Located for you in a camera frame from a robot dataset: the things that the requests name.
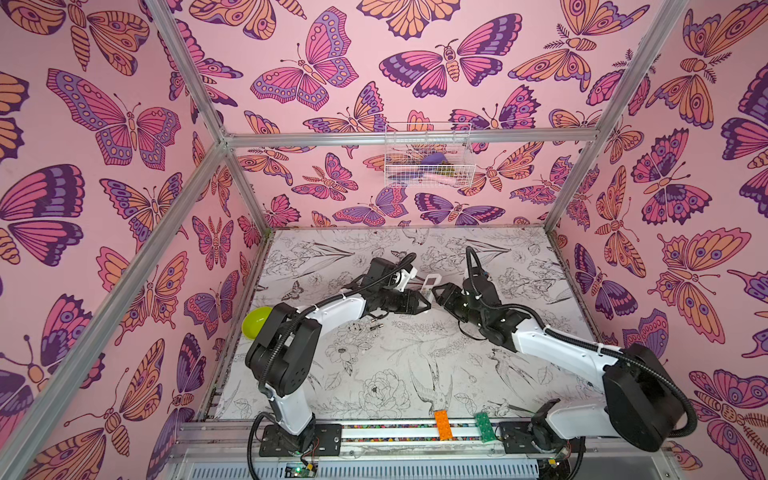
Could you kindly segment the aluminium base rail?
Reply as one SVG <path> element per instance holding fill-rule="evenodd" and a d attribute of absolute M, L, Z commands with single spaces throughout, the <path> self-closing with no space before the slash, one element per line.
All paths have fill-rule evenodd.
<path fill-rule="evenodd" d="M 270 423 L 253 446 L 248 421 L 186 423 L 164 479 L 683 479 L 670 447 L 636 450 L 617 438 L 572 440 L 555 453 L 537 450 L 526 421 L 495 423 L 482 440 L 471 418 L 452 419 L 443 440 L 435 421 L 320 421 L 303 454 L 279 444 Z"/>

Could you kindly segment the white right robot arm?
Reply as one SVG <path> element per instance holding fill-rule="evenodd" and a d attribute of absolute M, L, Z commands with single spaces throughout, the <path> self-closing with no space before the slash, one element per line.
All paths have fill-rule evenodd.
<path fill-rule="evenodd" d="M 667 440 L 695 432 L 692 402 L 649 348 L 614 348 L 558 330 L 533 308 L 503 302 L 473 248 L 466 248 L 465 261 L 462 284 L 433 287 L 440 307 L 459 323 L 475 326 L 491 344 L 547 361 L 598 393 L 591 401 L 545 402 L 528 423 L 537 450 L 550 453 L 571 440 L 603 437 L 656 452 Z"/>

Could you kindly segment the green plastic bowl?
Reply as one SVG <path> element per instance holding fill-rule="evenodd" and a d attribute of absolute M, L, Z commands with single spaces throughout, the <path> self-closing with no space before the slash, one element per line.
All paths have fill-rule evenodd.
<path fill-rule="evenodd" d="M 241 324 L 242 335 L 249 340 L 255 340 L 266 324 L 272 310 L 272 307 L 262 306 L 249 312 Z"/>

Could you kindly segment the orange lego brick on rail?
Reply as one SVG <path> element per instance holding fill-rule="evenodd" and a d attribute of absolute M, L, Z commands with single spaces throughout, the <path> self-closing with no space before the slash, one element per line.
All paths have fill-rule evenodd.
<path fill-rule="evenodd" d="M 434 419 L 440 441 L 451 441 L 454 438 L 450 419 L 446 410 L 435 411 Z"/>

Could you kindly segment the small white remote control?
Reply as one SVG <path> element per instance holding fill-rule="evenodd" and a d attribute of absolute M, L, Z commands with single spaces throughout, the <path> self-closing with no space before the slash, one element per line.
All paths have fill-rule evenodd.
<path fill-rule="evenodd" d="M 431 292 L 431 289 L 435 287 L 439 282 L 441 281 L 441 276 L 439 274 L 428 274 L 420 287 L 420 291 L 422 294 L 429 294 Z"/>

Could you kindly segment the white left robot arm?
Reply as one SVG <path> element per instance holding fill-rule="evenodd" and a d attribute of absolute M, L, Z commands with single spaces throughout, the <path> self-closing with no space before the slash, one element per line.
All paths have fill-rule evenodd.
<path fill-rule="evenodd" d="M 248 433 L 246 464 L 251 478 L 260 477 L 256 446 L 267 449 L 265 456 L 297 456 L 304 471 L 314 468 L 308 454 L 321 450 L 338 454 L 341 426 L 320 426 L 304 389 L 318 343 L 324 334 L 366 316 L 383 319 L 390 313 L 415 316 L 430 310 L 430 301 L 408 287 L 418 273 L 416 258 L 408 253 L 393 263 L 376 257 L 366 273 L 335 295 L 302 309 L 281 302 L 257 309 L 243 320 L 242 333 L 251 340 L 244 364 L 270 407 L 256 416 Z"/>

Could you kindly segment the green lego brick on rail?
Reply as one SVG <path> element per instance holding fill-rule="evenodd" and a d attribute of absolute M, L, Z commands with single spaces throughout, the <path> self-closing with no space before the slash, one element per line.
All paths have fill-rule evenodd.
<path fill-rule="evenodd" d="M 498 440 L 494 426 L 486 412 L 476 413 L 474 420 L 478 429 L 479 438 L 482 443 L 489 443 Z"/>

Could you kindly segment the clear wall basket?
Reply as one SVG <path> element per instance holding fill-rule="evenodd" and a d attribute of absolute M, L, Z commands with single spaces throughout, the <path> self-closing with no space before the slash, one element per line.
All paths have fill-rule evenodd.
<path fill-rule="evenodd" d="M 386 184 L 469 187 L 476 172 L 472 129 L 413 129 L 385 134 L 382 172 Z"/>

